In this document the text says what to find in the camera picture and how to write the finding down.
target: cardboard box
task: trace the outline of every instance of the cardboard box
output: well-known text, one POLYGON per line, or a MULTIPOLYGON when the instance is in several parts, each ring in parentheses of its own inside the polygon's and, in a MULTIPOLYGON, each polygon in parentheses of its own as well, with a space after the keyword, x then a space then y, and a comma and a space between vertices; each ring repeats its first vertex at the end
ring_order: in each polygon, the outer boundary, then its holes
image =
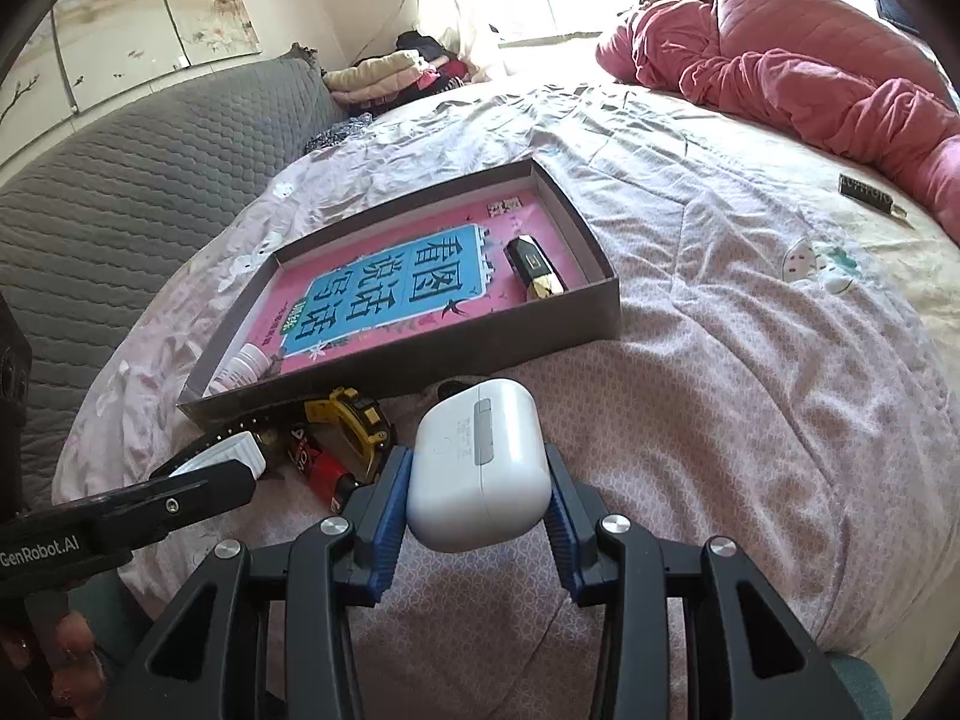
MULTIPOLYGON (((497 203, 485 206, 490 209, 491 220, 477 220, 479 227, 493 224, 497 203)), ((438 236, 440 232, 431 231, 431 234, 438 236)), ((553 254, 544 248, 552 259, 553 254)), ((481 307, 480 301, 465 305, 481 307)), ((277 324, 277 320, 272 323, 267 338, 277 331, 277 324)), ((412 324, 414 322, 408 322, 405 326, 412 324)), ((382 337, 384 328, 391 326, 377 327, 371 333, 378 332, 382 337)), ((613 268, 563 190, 543 167, 528 159, 414 191, 317 230, 274 252, 253 274, 214 332, 186 381, 178 405, 195 423, 209 430, 250 410, 326 394, 336 386, 354 386, 375 398, 409 394, 445 378, 492 374, 570 346, 612 340, 619 337, 619 330, 619 282, 613 268), (398 335, 395 340, 381 341, 357 351, 336 350, 340 355, 330 359, 323 357, 320 346, 315 362, 311 358, 307 365, 304 358, 299 358, 296 364, 306 367, 205 396, 210 381, 247 342, 256 322, 263 322, 264 308, 269 305, 274 290, 280 289, 282 278, 294 269, 303 271, 314 260, 346 267, 351 261, 357 261, 355 252, 378 251, 372 242, 402 234, 404 225, 412 229, 418 220, 421 224, 429 223, 438 215, 462 213, 467 206, 473 208, 487 199, 516 193, 524 196, 533 193, 539 207, 546 211, 552 225, 550 234, 556 233, 555 240, 568 248, 572 255, 568 260, 579 269, 570 279, 577 286, 561 295, 500 310, 490 309, 491 313, 477 316, 469 316, 476 314, 472 310, 449 317, 444 312, 445 322, 448 319, 455 322, 438 323, 435 328, 416 330, 414 335, 398 335), (366 250, 365 242, 370 244, 366 250)))

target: white bottle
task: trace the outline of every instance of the white bottle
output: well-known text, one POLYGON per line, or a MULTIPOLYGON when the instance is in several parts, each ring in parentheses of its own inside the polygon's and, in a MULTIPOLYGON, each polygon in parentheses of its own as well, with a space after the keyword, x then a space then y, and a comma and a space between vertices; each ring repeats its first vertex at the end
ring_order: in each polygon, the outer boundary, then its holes
POLYGON ((206 388, 206 394, 217 395, 228 389, 254 384, 267 372, 268 367, 270 359, 267 355, 252 343, 244 343, 236 356, 230 358, 227 365, 213 377, 213 381, 206 388))

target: gray box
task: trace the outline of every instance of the gray box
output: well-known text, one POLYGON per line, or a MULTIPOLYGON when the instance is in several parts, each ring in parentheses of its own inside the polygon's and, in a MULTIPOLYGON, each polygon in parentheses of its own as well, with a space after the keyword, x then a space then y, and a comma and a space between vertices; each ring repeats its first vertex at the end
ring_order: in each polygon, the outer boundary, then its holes
POLYGON ((620 333, 620 285, 597 240, 553 178, 532 159, 454 178, 398 197, 280 248, 253 274, 194 365, 179 408, 211 430, 253 409, 353 386, 374 398, 409 394, 457 375, 487 375, 570 346, 620 333), (587 285, 408 338, 357 351, 251 386, 203 397, 210 380, 243 346, 247 321, 277 271, 347 236, 372 235, 421 209, 472 201, 471 193, 503 185, 533 189, 582 269, 587 285))

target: black and gold lipstick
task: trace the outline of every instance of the black and gold lipstick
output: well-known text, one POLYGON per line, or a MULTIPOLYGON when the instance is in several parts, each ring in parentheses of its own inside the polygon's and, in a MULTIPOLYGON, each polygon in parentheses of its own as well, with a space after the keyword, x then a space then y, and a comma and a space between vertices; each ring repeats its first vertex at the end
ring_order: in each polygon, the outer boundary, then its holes
POLYGON ((549 298, 566 292, 563 279, 550 264, 544 250, 531 235, 521 235, 510 241, 503 250, 510 267, 520 276, 527 289, 528 300, 549 298))

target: blue gripper pad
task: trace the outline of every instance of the blue gripper pad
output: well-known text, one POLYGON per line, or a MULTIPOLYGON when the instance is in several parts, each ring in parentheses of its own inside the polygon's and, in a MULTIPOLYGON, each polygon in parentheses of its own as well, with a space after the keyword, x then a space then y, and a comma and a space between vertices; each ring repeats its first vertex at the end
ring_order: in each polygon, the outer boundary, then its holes
POLYGON ((397 570, 400 546, 407 528, 407 488, 414 453, 406 446, 395 446, 380 479, 370 488, 368 503, 361 517, 354 517, 352 506, 361 503, 366 493, 360 488, 352 495, 344 517, 356 522, 353 543, 353 567, 350 572, 349 603, 372 607, 390 589, 397 570))
POLYGON ((584 576, 579 569, 580 556, 577 539, 573 535, 573 525, 556 484, 550 493, 550 505, 544 514, 544 526, 550 541, 550 550, 553 552, 553 562, 557 565, 560 586, 568 591, 571 600, 576 603, 584 589, 584 576))

